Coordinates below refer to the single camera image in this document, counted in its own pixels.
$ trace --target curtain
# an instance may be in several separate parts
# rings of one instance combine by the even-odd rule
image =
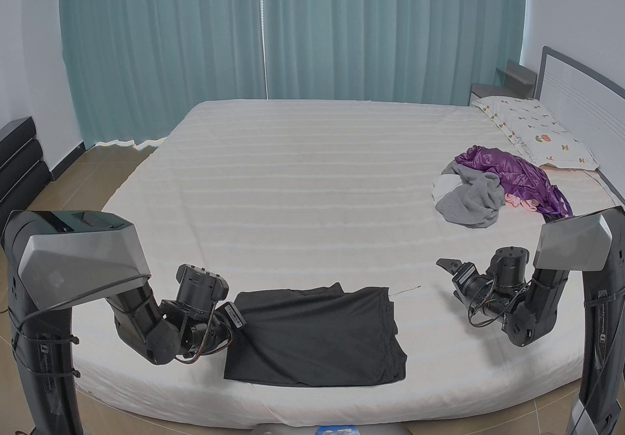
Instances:
[[[259,0],[59,0],[85,145],[167,136],[199,102],[265,98]]]
[[[270,98],[467,105],[518,61],[525,0],[264,0]]]

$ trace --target white wall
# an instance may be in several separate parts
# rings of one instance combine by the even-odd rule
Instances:
[[[82,142],[61,56],[59,0],[0,3],[0,126],[32,116],[52,169]]]
[[[543,46],[625,87],[625,0],[527,0],[521,63],[536,73]]]

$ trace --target mattress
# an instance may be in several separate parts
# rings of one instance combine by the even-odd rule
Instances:
[[[290,388],[223,379],[225,353],[153,366],[116,335],[105,301],[75,308],[79,386],[171,421],[250,428],[385,423],[506,408],[581,376],[582,283],[571,273],[553,331],[527,348],[500,326],[474,329],[438,258],[486,270],[495,249],[535,249],[540,214],[502,208],[469,229],[434,209],[432,181],[468,147],[515,153],[479,109],[351,101],[197,105],[105,206],[136,224],[158,300],[182,263],[239,291],[387,286],[406,379],[374,387]],[[576,214],[614,205],[598,177],[549,170]],[[531,265],[526,276],[533,271]]]

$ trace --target pillowcase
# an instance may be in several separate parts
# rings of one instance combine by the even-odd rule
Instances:
[[[588,171],[599,167],[590,150],[560,126],[538,100],[487,96],[473,105],[484,111],[533,165]]]

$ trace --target bed sheet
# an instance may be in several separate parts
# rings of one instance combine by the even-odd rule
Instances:
[[[387,286],[406,379],[352,388],[223,380],[225,353],[153,366],[117,337],[105,301],[75,308],[77,383],[106,403],[171,421],[365,424],[506,408],[581,376],[581,276],[571,273],[553,331],[527,348],[478,330],[438,258],[488,267],[498,247],[535,249],[540,214],[502,208],[487,229],[447,223],[432,181],[473,144],[516,150],[474,107],[351,101],[197,105],[105,206],[136,224],[158,300],[176,268],[204,266],[239,291]],[[548,171],[576,214],[614,203],[583,171]],[[528,265],[527,275],[533,268]]]

